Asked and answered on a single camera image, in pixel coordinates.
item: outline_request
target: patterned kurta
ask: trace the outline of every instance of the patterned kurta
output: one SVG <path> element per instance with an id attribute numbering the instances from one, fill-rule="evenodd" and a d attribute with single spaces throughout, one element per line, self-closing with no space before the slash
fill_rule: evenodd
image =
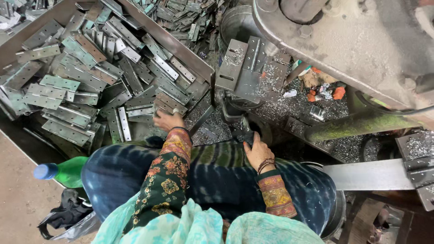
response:
<path id="1" fill-rule="evenodd" d="M 186 129 L 176 127 L 169 132 L 159 156 L 152 162 L 141 186 L 135 212 L 125 226 L 124 234 L 134 227 L 147 225 L 159 215 L 181 216 L 181 208 L 186 203 L 185 190 L 191 147 Z M 297 214 L 278 170 L 261 174 L 256 179 L 267 213 L 289 218 Z"/>

